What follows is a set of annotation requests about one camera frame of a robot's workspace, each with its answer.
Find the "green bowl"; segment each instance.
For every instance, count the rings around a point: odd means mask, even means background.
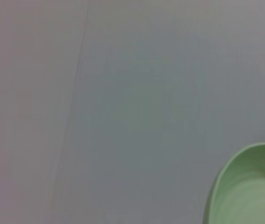
[[[235,154],[217,175],[204,224],[265,224],[265,143]]]

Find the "light green plastic bowl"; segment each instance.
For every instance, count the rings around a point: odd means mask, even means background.
[[[265,143],[235,154],[217,175],[204,224],[265,224]]]

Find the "bowl rim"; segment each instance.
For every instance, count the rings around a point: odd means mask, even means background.
[[[230,166],[230,164],[233,162],[233,160],[235,158],[237,158],[240,154],[250,150],[250,149],[254,149],[256,147],[259,147],[259,146],[265,146],[265,142],[260,142],[260,143],[255,143],[255,144],[250,144],[242,149],[240,149],[237,153],[235,153],[226,163],[225,165],[223,166],[223,168],[221,168],[220,172],[218,173],[216,179],[215,179],[215,182],[214,182],[214,187],[212,189],[212,192],[211,192],[211,198],[210,198],[210,204],[209,204],[209,215],[208,215],[208,219],[207,219],[207,223],[208,224],[211,224],[210,221],[211,221],[211,214],[213,212],[213,209],[214,209],[214,202],[215,202],[215,195],[216,195],[216,192],[218,191],[218,188],[219,188],[219,184],[220,184],[220,181],[222,179],[222,176],[223,174],[226,172],[227,168]]]

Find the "gray surface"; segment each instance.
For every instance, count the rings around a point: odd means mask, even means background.
[[[93,0],[57,177],[65,223],[201,223],[218,169],[265,141],[265,7]]]

